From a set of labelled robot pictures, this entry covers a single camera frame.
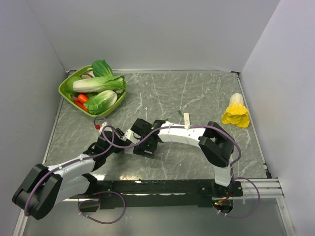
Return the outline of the white red remote control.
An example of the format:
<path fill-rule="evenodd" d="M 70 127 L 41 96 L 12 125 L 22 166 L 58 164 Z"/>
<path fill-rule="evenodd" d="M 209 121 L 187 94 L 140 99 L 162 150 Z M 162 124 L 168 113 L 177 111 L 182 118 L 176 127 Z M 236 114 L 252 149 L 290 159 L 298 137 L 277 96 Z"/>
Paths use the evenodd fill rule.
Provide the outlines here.
<path fill-rule="evenodd" d="M 131 147 L 131 148 L 126 148 L 125 150 L 124 150 L 124 153 L 125 154 L 130 154 L 130 155 L 134 155 L 134 148 L 133 147 Z"/>

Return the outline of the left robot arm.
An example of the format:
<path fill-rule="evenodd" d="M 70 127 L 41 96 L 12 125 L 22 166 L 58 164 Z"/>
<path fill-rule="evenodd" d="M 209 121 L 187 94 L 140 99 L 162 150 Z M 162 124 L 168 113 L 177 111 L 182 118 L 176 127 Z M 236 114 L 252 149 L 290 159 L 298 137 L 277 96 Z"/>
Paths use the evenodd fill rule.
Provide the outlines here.
<path fill-rule="evenodd" d="M 69 161 L 32 167 L 12 197 L 15 205 L 36 220 L 45 217 L 59 202 L 75 195 L 93 197 L 97 179 L 92 172 L 105 164 L 113 153 L 130 145 L 126 138 L 106 130 L 86 151 Z"/>

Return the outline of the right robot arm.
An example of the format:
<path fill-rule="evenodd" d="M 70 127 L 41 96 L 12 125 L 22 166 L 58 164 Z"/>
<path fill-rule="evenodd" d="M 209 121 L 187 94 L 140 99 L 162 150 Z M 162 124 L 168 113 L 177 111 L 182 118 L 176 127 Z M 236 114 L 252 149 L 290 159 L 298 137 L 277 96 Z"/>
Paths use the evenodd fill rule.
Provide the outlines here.
<path fill-rule="evenodd" d="M 216 122 L 207 127 L 193 128 L 165 120 L 155 120 L 150 124 L 138 118 L 125 137 L 136 144 L 132 153 L 154 156 L 158 143 L 181 143 L 200 148 L 206 159 L 214 166 L 215 190 L 226 196 L 232 190 L 231 156 L 234 152 L 234 139 Z"/>

